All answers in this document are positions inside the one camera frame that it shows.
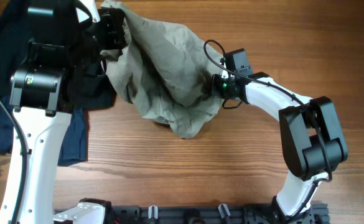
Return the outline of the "khaki cargo shorts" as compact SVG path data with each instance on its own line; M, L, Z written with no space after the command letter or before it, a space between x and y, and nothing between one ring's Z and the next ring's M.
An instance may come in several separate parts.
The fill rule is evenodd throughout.
M144 119L170 126L183 139L196 136L222 104L211 93L212 76L221 69L209 61L220 53L183 24L142 17L119 1L101 6L125 15L126 46L101 53L114 90Z

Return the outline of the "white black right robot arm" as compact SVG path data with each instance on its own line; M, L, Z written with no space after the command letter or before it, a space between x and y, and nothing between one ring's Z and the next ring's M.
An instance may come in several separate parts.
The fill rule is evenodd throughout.
M263 72L246 77L214 74L212 94L256 106L278 121L288 173L273 200L273 219L290 223L307 216L319 185L331 182L333 171L348 157L331 99L296 94Z

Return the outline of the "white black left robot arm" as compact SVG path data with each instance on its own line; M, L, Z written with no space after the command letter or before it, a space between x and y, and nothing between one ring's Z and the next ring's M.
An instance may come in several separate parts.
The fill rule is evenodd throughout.
M54 213L53 192L83 71L101 51L126 45L124 12L94 1L32 1L27 18L33 38L11 77L14 138L0 223L113 223L105 200L86 198Z

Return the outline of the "black folded garment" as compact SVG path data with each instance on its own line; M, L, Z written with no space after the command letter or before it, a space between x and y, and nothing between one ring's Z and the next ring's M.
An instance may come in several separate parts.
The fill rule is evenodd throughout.
M0 16L0 97L11 94L10 77L27 55L32 38L27 23L29 1L10 1ZM102 110L114 105L114 91L101 62L84 69L83 79L70 90L78 109Z

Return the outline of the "navy blue garment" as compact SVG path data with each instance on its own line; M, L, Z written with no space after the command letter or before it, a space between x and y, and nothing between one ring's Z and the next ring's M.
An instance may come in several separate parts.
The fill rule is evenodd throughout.
M0 154L10 154L13 143L13 125L0 108ZM65 167L87 160L88 135L82 110L75 110L60 149L58 165Z

